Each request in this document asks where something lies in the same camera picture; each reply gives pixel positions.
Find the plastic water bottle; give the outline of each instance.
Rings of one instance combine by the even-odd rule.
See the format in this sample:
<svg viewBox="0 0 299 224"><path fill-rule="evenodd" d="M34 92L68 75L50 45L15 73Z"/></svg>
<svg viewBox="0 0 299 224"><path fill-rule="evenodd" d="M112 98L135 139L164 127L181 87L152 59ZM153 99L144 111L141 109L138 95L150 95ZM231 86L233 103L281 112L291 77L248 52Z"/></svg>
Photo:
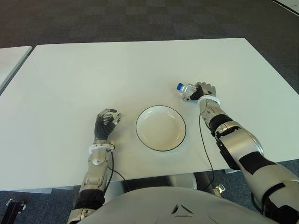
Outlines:
<svg viewBox="0 0 299 224"><path fill-rule="evenodd" d="M192 84L184 85L182 83L179 83L177 86L177 90L179 90L183 94L183 97L188 97L196 91L196 87Z"/></svg>

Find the black cable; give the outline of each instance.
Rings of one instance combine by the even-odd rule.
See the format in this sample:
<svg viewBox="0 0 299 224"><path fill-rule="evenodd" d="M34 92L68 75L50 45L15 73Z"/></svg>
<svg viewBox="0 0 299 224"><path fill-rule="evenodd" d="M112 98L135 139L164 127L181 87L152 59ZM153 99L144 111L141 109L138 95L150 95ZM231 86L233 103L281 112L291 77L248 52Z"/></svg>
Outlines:
<svg viewBox="0 0 299 224"><path fill-rule="evenodd" d="M199 114L199 131L200 131L200 136L201 136L202 144L203 144L203 146L204 146L204 150L205 150L205 152L206 152L206 146L205 146L204 139L202 138L202 133L201 133L200 117L201 117L201 114ZM214 173L214 170L213 170L213 166L212 166L212 164L211 164L211 161L210 161L210 158L209 158L207 152L206 152L206 156L207 156L207 159L209 160L209 163L210 163L210 165L211 165L211 169L212 169L212 172L213 172L213 178L212 178L212 180L209 182L209 184L203 189L203 191L205 191L205 190L212 184L212 182L214 181L214 178L215 178L215 173Z"/></svg>
<svg viewBox="0 0 299 224"><path fill-rule="evenodd" d="M258 210L261 214L263 213L262 209L258 207L258 205L256 204L255 200L254 200L254 195L253 193L251 193L251 203L253 204L253 206L256 208L256 210Z"/></svg>
<svg viewBox="0 0 299 224"><path fill-rule="evenodd" d="M111 179L112 179L112 176L113 176L113 172L114 172L114 157L113 157L113 152L110 151L110 153L111 153L111 158L112 158L112 169L111 169L112 171L111 171L111 175L110 175L109 181L108 181L108 183L107 183L107 185L106 185L106 187L104 189L104 195L105 195L105 193L106 193L106 191L107 191L107 189L109 187L109 184L111 182Z"/></svg>
<svg viewBox="0 0 299 224"><path fill-rule="evenodd" d="M114 170L113 172L117 173L119 176L122 177L122 179L124 180L126 186L127 186L127 189L128 191L131 191L130 187L129 187L129 184L128 184L128 181L123 177L123 175L121 175L119 172L117 172L116 170Z"/></svg>

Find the blue bottle cap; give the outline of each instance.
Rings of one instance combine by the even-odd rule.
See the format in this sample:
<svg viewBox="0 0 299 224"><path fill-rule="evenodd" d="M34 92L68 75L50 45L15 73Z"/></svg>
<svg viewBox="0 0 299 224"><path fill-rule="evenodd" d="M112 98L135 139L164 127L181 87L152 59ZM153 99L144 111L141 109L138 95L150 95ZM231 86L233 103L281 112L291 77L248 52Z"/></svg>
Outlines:
<svg viewBox="0 0 299 224"><path fill-rule="evenodd" d="M177 90L181 90L181 88L184 86L184 84L182 83L179 83L178 86L177 86Z"/></svg>

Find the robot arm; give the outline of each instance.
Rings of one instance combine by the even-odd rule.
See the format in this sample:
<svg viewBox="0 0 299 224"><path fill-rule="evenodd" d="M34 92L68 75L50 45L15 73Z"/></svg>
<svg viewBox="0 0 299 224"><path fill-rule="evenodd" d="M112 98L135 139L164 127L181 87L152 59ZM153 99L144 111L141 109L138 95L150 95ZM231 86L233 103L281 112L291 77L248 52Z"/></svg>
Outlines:
<svg viewBox="0 0 299 224"><path fill-rule="evenodd" d="M89 147L88 171L84 176L79 196L75 201L67 224L75 224L94 213L105 202L107 183L108 153L114 150L114 142L107 141L109 134L121 120L119 113L115 118L105 109L98 114L94 128L94 142Z"/></svg>
<svg viewBox="0 0 299 224"><path fill-rule="evenodd" d="M197 83L198 104L206 126L230 166L241 170L263 214L279 223L299 220L299 178L280 164L267 160L257 138L233 121L221 108L214 87Z"/></svg>

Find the white plate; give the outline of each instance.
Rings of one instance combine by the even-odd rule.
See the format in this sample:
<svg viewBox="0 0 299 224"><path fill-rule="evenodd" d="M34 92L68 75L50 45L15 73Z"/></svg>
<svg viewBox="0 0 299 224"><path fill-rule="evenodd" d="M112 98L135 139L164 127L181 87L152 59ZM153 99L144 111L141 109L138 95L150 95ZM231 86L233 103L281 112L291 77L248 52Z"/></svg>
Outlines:
<svg viewBox="0 0 299 224"><path fill-rule="evenodd" d="M143 111L136 122L140 141L157 151L168 151L179 146L186 134L181 115L167 106L152 106Z"/></svg>

